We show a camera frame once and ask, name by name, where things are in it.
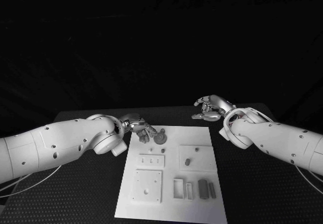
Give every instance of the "table surface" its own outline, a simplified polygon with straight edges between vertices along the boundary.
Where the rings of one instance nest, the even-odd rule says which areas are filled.
[[[237,106],[253,107],[273,118],[264,104]],[[254,145],[240,149],[218,133],[223,120],[207,122],[191,118],[200,112],[198,107],[70,111],[60,113],[55,122],[86,119],[97,113],[122,117],[132,112],[138,112],[152,125],[210,127],[230,224],[323,223],[323,195],[306,182],[295,165],[264,154]],[[87,151],[42,184],[9,198],[0,223],[161,223],[114,218],[127,152],[114,157],[112,152],[97,155],[93,150]],[[52,171],[31,175],[16,191],[39,182]]]

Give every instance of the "robotic hand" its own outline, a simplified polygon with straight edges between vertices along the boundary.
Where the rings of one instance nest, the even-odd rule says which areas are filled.
[[[88,149],[97,154],[112,151],[119,156],[127,149],[123,136],[129,131],[138,133],[143,143],[158,135],[140,115],[133,113],[120,119],[96,114],[2,138],[0,183],[73,162]]]
[[[194,119],[218,121],[224,117],[223,137],[247,149],[251,144],[287,163],[323,175],[323,135],[273,120],[253,108],[237,108],[217,95],[202,97],[202,113]]]

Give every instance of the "black table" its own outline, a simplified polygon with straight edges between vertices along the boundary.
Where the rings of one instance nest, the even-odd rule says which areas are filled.
[[[264,104],[253,107],[273,118]],[[240,149],[218,131],[223,120],[194,120],[194,106],[110,109],[61,112],[55,122],[103,113],[114,117],[138,112],[152,125],[208,126],[218,164],[223,198],[230,224],[323,223],[323,195],[303,179],[295,165],[264,154],[253,145]],[[126,134],[129,145],[132,135]],[[114,157],[112,152],[97,155],[93,150],[35,188],[11,197],[0,223],[156,223],[162,221],[114,218],[126,165],[127,151]],[[26,189],[54,171],[35,173],[18,185]]]

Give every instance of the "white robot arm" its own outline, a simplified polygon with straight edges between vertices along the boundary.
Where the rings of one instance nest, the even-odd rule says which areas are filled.
[[[217,95],[201,98],[195,106],[200,103],[202,113],[192,118],[217,121],[224,116],[220,133],[237,147],[247,149],[256,144],[269,155],[323,175],[322,134],[269,122],[251,108],[237,108]]]
[[[143,143],[158,134],[139,114],[120,119],[97,114],[0,139],[0,183],[67,164],[88,149],[119,156],[127,149],[123,136],[129,131],[138,133]]]

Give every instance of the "small cylinder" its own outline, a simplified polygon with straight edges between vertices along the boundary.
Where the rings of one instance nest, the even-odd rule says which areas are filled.
[[[210,199],[210,189],[207,180],[200,180],[200,193],[201,199]]]
[[[189,164],[191,164],[191,159],[187,159],[185,165],[189,166]]]
[[[212,196],[212,198],[217,198],[215,190],[214,190],[214,183],[210,183],[210,188],[211,188],[211,196]]]

